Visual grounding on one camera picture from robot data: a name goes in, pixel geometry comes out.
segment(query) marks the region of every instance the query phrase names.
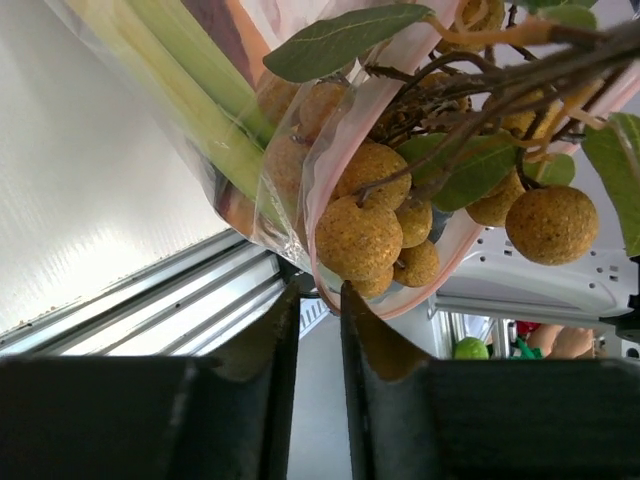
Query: longan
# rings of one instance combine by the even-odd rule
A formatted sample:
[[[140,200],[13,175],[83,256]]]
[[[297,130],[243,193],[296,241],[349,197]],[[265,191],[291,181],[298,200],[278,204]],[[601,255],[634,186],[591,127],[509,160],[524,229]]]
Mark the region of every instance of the longan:
[[[355,194],[362,186],[382,180],[407,167],[407,162],[393,149],[379,143],[363,143],[342,172],[333,191],[333,198]],[[375,188],[365,203],[397,209],[409,194],[411,175],[406,174]]]
[[[318,259],[343,280],[368,280],[398,258],[402,228],[393,210],[358,207],[353,196],[327,206],[316,226]]]
[[[518,175],[506,177],[508,184],[498,194],[481,198],[467,205],[467,214],[479,225],[486,227],[504,227],[509,209],[525,190]]]
[[[440,271],[436,246],[430,241],[400,252],[393,265],[393,279],[405,287],[424,287],[433,282]]]
[[[393,282],[393,265],[367,280],[351,280],[353,288],[363,298],[374,298],[386,292]]]
[[[309,147],[292,135],[281,135],[269,143],[264,155],[264,172],[283,203],[297,206],[302,166]]]
[[[332,82],[320,82],[311,87],[300,104],[298,133],[315,140],[329,119],[337,123],[347,113],[342,102],[348,90],[345,85]]]
[[[402,227],[402,248],[417,247],[429,236],[433,211],[429,201],[408,201],[396,211]]]
[[[535,102],[536,100],[540,100],[543,97],[544,97],[544,93],[542,92],[542,90],[534,90],[530,94],[525,95],[518,101],[514,102],[514,105],[524,105],[527,103]],[[496,102],[495,97],[489,96],[485,101],[484,105],[482,106],[482,109],[486,110],[488,107],[495,104],[495,102]],[[549,110],[547,111],[547,114],[545,115],[544,119],[542,120],[542,122],[536,129],[535,134],[533,135],[534,139],[539,139],[544,137],[544,135],[547,133],[547,130],[551,126],[551,122],[553,121],[553,118],[560,111],[561,108],[562,108],[562,104],[560,102],[554,102],[551,104],[551,106],[549,107]],[[516,115],[509,115],[502,119],[501,128],[511,132],[515,137],[521,138],[524,136],[525,133],[527,133],[529,126],[531,125],[531,123],[533,123],[535,118],[536,118],[536,114],[533,111],[522,112]]]
[[[500,27],[502,27],[502,22],[504,22],[505,17],[504,0],[469,0],[462,12],[462,21],[465,25],[468,25],[473,17],[480,11],[482,3],[485,1],[488,7],[487,14],[476,24],[469,27],[470,32],[499,30]],[[455,25],[452,25],[449,30],[452,32],[458,31]],[[477,53],[484,49],[484,47],[482,44],[462,45],[440,40],[436,46],[436,50],[440,53],[460,50]]]
[[[489,190],[484,198],[495,197],[507,188],[514,188],[516,184],[521,185],[520,177],[518,177],[518,172],[514,168],[507,175],[505,175],[505,177],[500,180],[495,187]]]
[[[596,207],[580,190],[553,185],[529,190],[507,214],[514,248],[541,265],[564,265],[582,257],[598,235]]]
[[[300,86],[298,83],[288,82],[265,70],[257,85],[257,102],[260,111],[274,125],[278,125],[287,113]]]

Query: clear plastic bag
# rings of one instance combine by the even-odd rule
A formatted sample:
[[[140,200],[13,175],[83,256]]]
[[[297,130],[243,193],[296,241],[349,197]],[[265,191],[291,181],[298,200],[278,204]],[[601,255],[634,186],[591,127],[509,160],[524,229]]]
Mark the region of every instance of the clear plastic bag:
[[[297,89],[279,124],[265,121],[255,90],[262,58],[319,18],[391,0],[46,0],[65,24],[131,88],[149,100],[216,212],[251,241],[313,273],[328,305],[339,311],[341,280],[316,259],[315,228],[340,175],[400,87],[357,66],[348,91],[326,117],[289,182],[269,158],[279,139],[295,138],[298,107],[312,84]],[[444,25],[452,0],[424,0]],[[378,57],[413,71],[438,43],[419,24],[397,34]],[[395,285],[370,302],[382,318],[400,315],[433,294],[463,260],[482,228],[463,211],[436,243],[440,272],[423,288]]]

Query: longan cluster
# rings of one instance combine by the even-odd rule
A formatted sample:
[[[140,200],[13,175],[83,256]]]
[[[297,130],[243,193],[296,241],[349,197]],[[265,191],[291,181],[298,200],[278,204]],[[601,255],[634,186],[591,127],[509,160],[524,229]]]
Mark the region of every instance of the longan cluster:
[[[599,229],[598,213],[586,194],[564,185],[525,191],[515,170],[466,210],[480,225],[504,227],[514,248],[541,265],[579,259]]]
[[[383,294],[394,280],[429,285],[440,270],[435,245],[427,240],[431,204],[409,198],[411,175],[373,189],[360,202],[363,186],[406,166],[388,146],[363,143],[316,226],[318,259],[366,298]]]
[[[290,83],[266,70],[258,82],[258,107],[274,126],[290,110],[301,85]],[[335,128],[347,112],[349,88],[341,83],[319,81],[291,112],[290,128],[271,140],[264,156],[263,180],[274,195],[303,245],[307,244],[304,218],[298,208],[304,161],[310,146],[324,128]]]

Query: lime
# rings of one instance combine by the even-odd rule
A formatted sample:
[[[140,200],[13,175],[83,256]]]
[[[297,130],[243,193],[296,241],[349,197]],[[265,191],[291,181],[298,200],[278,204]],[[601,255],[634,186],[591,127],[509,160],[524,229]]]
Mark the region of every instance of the lime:
[[[489,351],[482,340],[467,337],[458,342],[453,358],[455,360],[489,360]]]

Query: brown twig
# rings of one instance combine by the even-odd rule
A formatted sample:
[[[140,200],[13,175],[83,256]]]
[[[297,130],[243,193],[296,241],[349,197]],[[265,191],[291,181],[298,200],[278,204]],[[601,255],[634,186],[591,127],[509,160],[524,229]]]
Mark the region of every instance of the brown twig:
[[[391,78],[392,80],[400,80],[405,83],[412,82],[414,79],[414,75],[402,72],[397,68],[383,67],[375,63],[365,65],[364,71],[371,76]]]
[[[518,6],[516,4],[509,7],[509,16],[507,18],[507,28],[513,28],[516,26],[516,15],[518,15]]]
[[[436,54],[434,51],[431,51],[431,53],[429,53],[429,59],[433,62],[437,59],[438,57],[436,57]],[[448,75],[459,75],[462,72],[460,70],[458,70],[457,68],[453,68],[450,67],[448,65],[442,65],[438,70],[440,70],[441,72],[444,72]]]
[[[484,47],[484,59],[491,65],[496,64],[496,49],[493,45],[486,45]]]
[[[382,143],[384,145],[390,144],[392,140],[395,140],[396,138],[398,138],[403,134],[407,134],[411,132],[411,130],[413,130],[414,128],[420,125],[421,121],[422,121],[422,118],[412,119],[406,125],[402,125],[400,128],[393,129],[391,132],[389,132],[389,134],[386,137],[384,137],[378,143]]]
[[[516,52],[518,52],[520,55],[522,55],[522,58],[524,58],[527,62],[534,62],[538,60],[538,57],[536,57],[533,53],[531,53],[529,50],[527,50],[524,47],[518,47],[517,45],[509,45],[509,46],[513,48]]]
[[[548,108],[543,108],[536,111],[536,116],[533,119],[533,122],[531,122],[531,124],[527,128],[527,131],[522,137],[523,140],[531,140],[535,136],[538,128],[547,116],[548,111]],[[535,179],[530,178],[524,171],[524,157],[526,153],[526,148],[518,148],[518,151],[516,152],[516,171],[518,172],[520,182],[522,182],[522,185],[526,190],[540,188],[542,185],[540,185]]]
[[[399,95],[396,95],[395,100],[407,94],[407,98],[403,98],[403,101],[408,101],[409,97],[412,97],[412,99],[426,97],[430,102],[433,102],[435,98],[437,102],[441,103],[444,100],[453,100],[460,98],[462,95],[469,95],[470,91],[480,93],[500,89],[504,94],[496,98],[496,101],[483,111],[444,115],[436,119],[423,121],[423,128],[429,126],[429,120],[434,121],[435,125],[445,125],[447,120],[451,121],[452,119],[455,119],[457,123],[452,122],[453,128],[451,131],[431,152],[417,162],[384,179],[362,186],[359,190],[360,202],[362,203],[366,199],[372,189],[393,182],[422,168],[431,159],[443,153],[445,149],[450,148],[451,150],[447,152],[448,160],[440,169],[441,175],[422,187],[423,193],[426,192],[430,196],[434,195],[444,186],[456,166],[466,158],[464,152],[466,142],[482,131],[492,118],[501,118],[518,111],[533,110],[537,113],[536,119],[529,126],[523,137],[524,139],[533,138],[552,102],[560,98],[568,98],[572,93],[592,84],[592,82],[601,78],[603,74],[606,75],[608,70],[613,69],[614,74],[610,74],[608,81],[605,82],[605,87],[610,88],[612,82],[609,82],[609,80],[640,56],[640,36],[637,35],[640,19],[607,32],[583,31],[564,26],[557,27],[554,26],[551,29],[553,30],[551,40],[556,42],[566,41],[573,46],[546,58],[501,69],[491,65],[478,55],[467,56],[467,59],[479,58],[483,62],[481,65],[490,65],[490,67],[484,69],[483,73],[480,74],[456,75],[445,79],[438,85],[413,91],[412,89],[418,85],[424,76],[447,63],[455,61],[453,58],[460,58],[453,55],[443,55],[412,76],[412,79],[406,82],[400,90]],[[554,85],[554,89],[548,88],[549,85]],[[523,102],[527,95],[535,91],[544,92],[543,97],[535,101]],[[526,149],[518,149],[518,157],[522,156],[521,162],[524,161],[525,153]],[[523,166],[520,165],[518,169],[519,175],[521,175],[523,181],[528,182],[529,188],[537,188],[534,180],[528,179],[523,175]]]
[[[600,88],[600,90],[598,90],[595,93],[595,95],[593,95],[593,97],[591,97],[591,99],[589,99],[589,101],[587,101],[584,104],[584,107],[583,107],[584,111],[588,112],[595,105],[595,103],[598,100],[600,100],[602,96],[613,87],[613,85],[615,85],[615,83],[620,79],[620,77],[622,77],[622,75],[626,70],[627,70],[626,67],[618,68],[611,75],[609,75],[609,77],[607,77],[607,79],[605,80],[605,83],[602,86],[602,88]],[[580,122],[578,120],[575,120],[573,118],[570,119],[564,127],[562,127],[558,132],[556,132],[556,134],[553,136],[551,141],[552,142],[565,141],[563,140],[563,137],[570,134],[571,130],[573,130],[579,124]]]
[[[565,133],[564,135],[560,135],[557,141],[579,145],[580,143],[584,142],[586,138],[587,136],[584,133],[568,132],[568,133]]]

